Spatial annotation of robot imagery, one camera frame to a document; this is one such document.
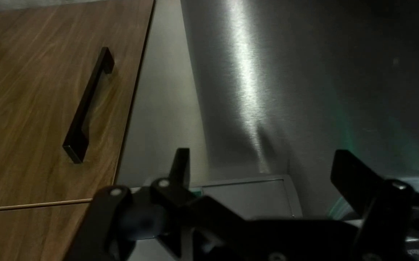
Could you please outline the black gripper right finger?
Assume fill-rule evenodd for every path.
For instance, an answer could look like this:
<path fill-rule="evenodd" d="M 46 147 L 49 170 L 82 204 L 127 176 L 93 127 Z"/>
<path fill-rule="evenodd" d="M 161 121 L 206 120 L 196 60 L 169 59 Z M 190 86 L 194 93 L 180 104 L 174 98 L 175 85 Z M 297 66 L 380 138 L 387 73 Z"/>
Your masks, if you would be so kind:
<path fill-rule="evenodd" d="M 362 218 L 352 257 L 356 261 L 403 260 L 414 189 L 380 178 L 346 150 L 335 153 L 330 182 Z"/>

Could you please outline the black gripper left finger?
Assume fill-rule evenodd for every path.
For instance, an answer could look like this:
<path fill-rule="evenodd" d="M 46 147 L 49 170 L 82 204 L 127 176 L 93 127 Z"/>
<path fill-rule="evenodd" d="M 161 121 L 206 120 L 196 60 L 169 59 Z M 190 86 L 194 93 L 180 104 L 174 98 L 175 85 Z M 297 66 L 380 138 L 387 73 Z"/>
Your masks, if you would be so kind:
<path fill-rule="evenodd" d="M 174 257 L 246 257 L 245 221 L 209 196 L 188 191 L 190 150 L 175 151 L 167 178 L 151 185 L 151 199 L 164 209 L 156 240 Z"/>

